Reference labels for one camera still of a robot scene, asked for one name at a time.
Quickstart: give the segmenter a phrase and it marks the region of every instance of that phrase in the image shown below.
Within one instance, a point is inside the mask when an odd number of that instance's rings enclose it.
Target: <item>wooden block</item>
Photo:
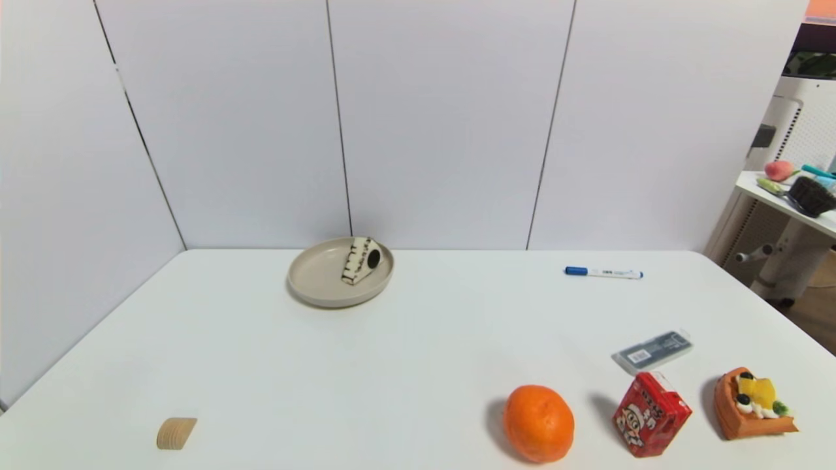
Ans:
[[[196,423],[197,418],[168,418],[157,432],[157,447],[169,451],[181,450]]]

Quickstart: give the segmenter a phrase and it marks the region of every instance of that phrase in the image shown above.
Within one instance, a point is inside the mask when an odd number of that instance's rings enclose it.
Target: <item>whiteboard marker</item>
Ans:
[[[641,271],[636,273],[635,271],[616,271],[614,269],[591,269],[580,268],[577,266],[567,266],[566,269],[564,269],[563,271],[570,276],[597,276],[599,278],[641,279],[645,276],[645,274]]]

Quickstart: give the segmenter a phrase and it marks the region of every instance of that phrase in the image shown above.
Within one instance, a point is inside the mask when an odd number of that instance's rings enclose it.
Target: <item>cartoon character print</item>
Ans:
[[[642,412],[635,403],[621,408],[621,416],[615,418],[615,422],[627,443],[637,447],[645,445],[640,435],[645,425],[650,430],[656,427],[656,419],[650,414],[650,408]]]

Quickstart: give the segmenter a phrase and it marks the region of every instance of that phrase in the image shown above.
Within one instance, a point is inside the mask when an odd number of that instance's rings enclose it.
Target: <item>round plate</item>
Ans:
[[[353,242],[353,237],[335,238],[301,252],[288,271],[293,293],[305,302],[330,309],[362,304],[380,294],[395,268],[392,252],[377,242],[383,254],[380,264],[356,285],[346,284],[342,274]]]

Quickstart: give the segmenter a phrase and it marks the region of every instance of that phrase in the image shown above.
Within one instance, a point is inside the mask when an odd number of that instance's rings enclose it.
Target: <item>mandarin orange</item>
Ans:
[[[544,386],[521,386],[505,404],[505,435],[532,462],[563,458],[574,439],[572,410],[558,393]]]

